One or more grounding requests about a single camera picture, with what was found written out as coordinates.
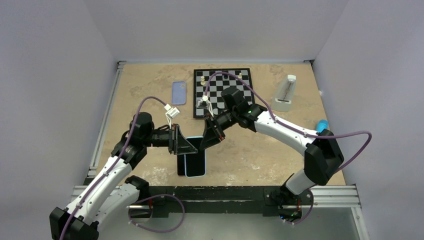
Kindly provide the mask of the black phone magenta edge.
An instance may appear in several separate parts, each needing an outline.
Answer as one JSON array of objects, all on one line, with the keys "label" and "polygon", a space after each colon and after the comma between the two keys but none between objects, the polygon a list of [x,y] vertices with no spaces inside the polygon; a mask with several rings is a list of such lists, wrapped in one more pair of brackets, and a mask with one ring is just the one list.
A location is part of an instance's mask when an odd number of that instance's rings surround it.
[{"label": "black phone magenta edge", "polygon": [[177,155],[177,175],[178,176],[185,176],[185,169],[186,169],[186,165],[185,165],[185,155]]}]

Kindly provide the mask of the phone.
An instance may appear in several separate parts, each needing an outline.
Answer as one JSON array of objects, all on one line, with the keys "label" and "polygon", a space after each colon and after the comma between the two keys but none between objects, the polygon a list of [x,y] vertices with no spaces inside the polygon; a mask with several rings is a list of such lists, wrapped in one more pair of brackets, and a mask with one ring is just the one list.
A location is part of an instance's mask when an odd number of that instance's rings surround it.
[{"label": "phone", "polygon": [[184,155],[184,175],[187,178],[203,177],[206,174],[206,151]]}]

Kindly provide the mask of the lilac phone case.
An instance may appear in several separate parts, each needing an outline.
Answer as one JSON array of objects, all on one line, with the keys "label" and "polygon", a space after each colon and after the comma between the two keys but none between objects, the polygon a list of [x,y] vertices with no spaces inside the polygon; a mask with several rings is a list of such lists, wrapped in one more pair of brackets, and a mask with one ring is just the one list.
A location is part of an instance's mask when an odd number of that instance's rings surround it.
[{"label": "lilac phone case", "polygon": [[171,86],[171,104],[175,106],[185,105],[187,100],[186,82],[174,81]]}]

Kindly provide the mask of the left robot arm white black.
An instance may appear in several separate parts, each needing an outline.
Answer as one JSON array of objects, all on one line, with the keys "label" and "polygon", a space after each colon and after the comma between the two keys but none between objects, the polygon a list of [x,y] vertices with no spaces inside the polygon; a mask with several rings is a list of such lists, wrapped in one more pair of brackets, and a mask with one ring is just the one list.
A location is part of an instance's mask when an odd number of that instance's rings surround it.
[{"label": "left robot arm white black", "polygon": [[134,115],[105,167],[86,189],[65,208],[56,207],[49,215],[54,240],[96,240],[105,225],[126,206],[142,205],[152,196],[149,183],[128,176],[147,155],[149,147],[165,147],[170,154],[195,154],[193,146],[178,124],[155,128],[147,112]]}]

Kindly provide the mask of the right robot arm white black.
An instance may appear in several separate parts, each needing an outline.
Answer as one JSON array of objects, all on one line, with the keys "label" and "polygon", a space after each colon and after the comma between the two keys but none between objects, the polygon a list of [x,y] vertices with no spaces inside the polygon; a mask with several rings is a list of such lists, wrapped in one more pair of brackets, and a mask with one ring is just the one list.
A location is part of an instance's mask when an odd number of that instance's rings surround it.
[{"label": "right robot arm white black", "polygon": [[283,203],[292,204],[301,193],[315,186],[325,186],[344,162],[344,156],[333,133],[314,132],[273,115],[259,104],[249,104],[244,94],[232,86],[222,91],[224,110],[219,115],[204,116],[203,139],[199,150],[215,146],[225,139],[224,131],[235,124],[255,133],[270,136],[303,156],[304,167],[280,187]]}]

